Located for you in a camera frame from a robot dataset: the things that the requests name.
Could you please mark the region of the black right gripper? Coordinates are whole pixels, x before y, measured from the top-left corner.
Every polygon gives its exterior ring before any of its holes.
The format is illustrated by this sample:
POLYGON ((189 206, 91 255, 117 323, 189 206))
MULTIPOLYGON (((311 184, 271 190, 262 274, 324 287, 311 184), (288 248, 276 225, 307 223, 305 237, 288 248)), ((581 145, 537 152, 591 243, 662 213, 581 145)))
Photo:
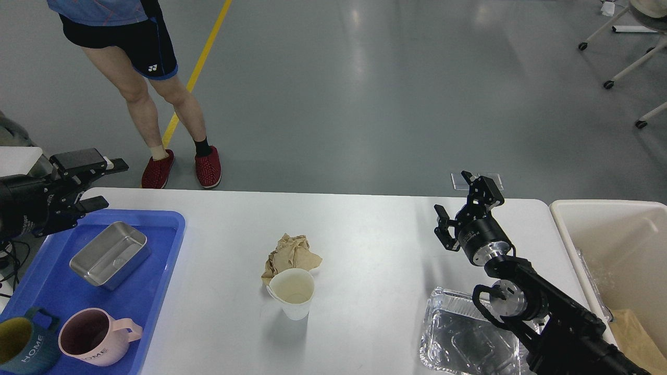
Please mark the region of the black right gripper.
POLYGON ((461 176, 469 187, 465 205, 455 219, 450 219, 446 209, 435 204, 437 226, 434 233, 445 249, 463 250, 470 264, 481 267, 514 249, 491 215, 491 210, 502 206, 505 199, 492 178, 479 176, 474 179, 469 171, 461 171, 461 176))

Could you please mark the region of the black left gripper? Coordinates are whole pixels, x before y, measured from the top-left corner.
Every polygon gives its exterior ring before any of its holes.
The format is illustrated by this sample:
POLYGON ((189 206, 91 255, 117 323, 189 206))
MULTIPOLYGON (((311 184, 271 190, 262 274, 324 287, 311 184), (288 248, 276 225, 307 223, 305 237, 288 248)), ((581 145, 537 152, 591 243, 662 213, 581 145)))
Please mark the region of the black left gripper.
POLYGON ((23 174, 2 177, 2 241, 27 233, 41 238, 75 228, 79 219, 107 208, 109 202, 98 195, 69 205, 60 201, 64 195, 81 194, 103 176, 129 169, 122 158, 110 159, 95 148, 54 154, 50 163, 57 180, 23 174))

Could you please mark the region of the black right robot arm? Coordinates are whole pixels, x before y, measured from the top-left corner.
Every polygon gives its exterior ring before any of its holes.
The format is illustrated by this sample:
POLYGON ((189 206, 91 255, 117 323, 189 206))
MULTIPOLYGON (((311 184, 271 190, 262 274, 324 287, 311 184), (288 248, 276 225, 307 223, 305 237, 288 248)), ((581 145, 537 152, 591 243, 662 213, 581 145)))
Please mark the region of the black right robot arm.
POLYGON ((450 218, 435 205, 434 233, 450 251, 462 250, 470 264, 496 279, 476 285, 472 299, 481 315, 512 332, 527 349, 527 365, 536 374, 646 374, 603 339, 607 329, 596 314, 541 277, 492 216, 504 202, 495 181, 462 171, 469 191, 465 205, 450 218))

